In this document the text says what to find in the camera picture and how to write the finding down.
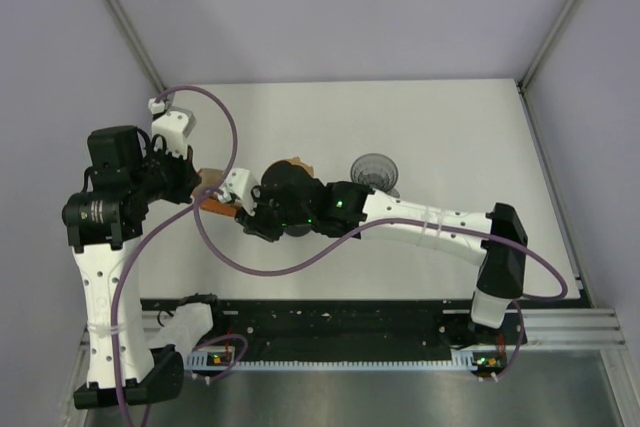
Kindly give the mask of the orange coffee filter box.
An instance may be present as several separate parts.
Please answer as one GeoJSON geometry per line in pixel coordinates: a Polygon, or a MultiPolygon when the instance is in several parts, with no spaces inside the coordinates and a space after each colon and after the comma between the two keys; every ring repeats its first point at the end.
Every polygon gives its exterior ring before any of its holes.
{"type": "Polygon", "coordinates": [[[234,218],[241,208],[238,202],[223,203],[214,197],[207,197],[200,203],[201,210],[230,218],[234,218]]]}

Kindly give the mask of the glass carafe with red rim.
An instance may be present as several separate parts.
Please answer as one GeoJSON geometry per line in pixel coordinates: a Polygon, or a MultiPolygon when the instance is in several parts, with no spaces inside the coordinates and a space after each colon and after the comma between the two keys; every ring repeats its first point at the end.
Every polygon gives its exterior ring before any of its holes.
{"type": "Polygon", "coordinates": [[[312,231],[310,224],[305,225],[289,225],[284,228],[284,233],[290,237],[303,237],[312,231]]]}

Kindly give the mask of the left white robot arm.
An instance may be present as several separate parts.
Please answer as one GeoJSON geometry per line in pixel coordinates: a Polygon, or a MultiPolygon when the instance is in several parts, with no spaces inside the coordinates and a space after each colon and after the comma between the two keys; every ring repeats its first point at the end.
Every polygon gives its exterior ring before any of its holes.
{"type": "Polygon", "coordinates": [[[87,139],[91,164],[83,187],[62,211],[79,269],[91,357],[85,384],[74,394],[78,409],[151,405],[177,398],[184,363],[201,339],[226,334],[212,294],[178,301],[152,339],[145,336],[135,259],[151,203],[191,202],[201,178],[192,164],[186,128],[116,126],[87,139]]]}

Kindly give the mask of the grey smoked plastic dripper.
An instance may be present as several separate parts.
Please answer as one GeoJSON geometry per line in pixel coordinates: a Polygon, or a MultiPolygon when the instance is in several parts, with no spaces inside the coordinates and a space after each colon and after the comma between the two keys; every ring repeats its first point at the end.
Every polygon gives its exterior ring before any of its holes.
{"type": "Polygon", "coordinates": [[[380,190],[399,198],[396,185],[399,170],[396,163],[380,153],[367,153],[358,157],[350,168],[350,178],[354,183],[380,190]]]}

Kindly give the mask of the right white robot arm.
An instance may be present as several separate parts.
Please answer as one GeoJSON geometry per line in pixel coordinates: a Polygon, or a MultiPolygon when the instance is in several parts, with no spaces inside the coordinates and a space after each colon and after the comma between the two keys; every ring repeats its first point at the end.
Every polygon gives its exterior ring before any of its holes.
{"type": "Polygon", "coordinates": [[[438,209],[347,181],[323,183],[290,161],[260,179],[235,168],[224,183],[240,204],[235,219],[245,233],[275,242],[292,228],[335,239],[382,239],[440,250],[478,266],[466,327],[487,343],[504,327],[509,304],[523,293],[528,236],[515,209],[488,213],[438,209]]]}

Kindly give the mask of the single brown paper filter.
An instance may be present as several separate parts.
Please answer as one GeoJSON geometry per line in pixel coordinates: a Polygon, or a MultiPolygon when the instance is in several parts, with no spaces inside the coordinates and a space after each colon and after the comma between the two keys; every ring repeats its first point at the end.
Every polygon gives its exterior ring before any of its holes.
{"type": "Polygon", "coordinates": [[[285,177],[290,179],[314,178],[314,168],[301,160],[300,157],[291,157],[282,160],[285,177]]]}

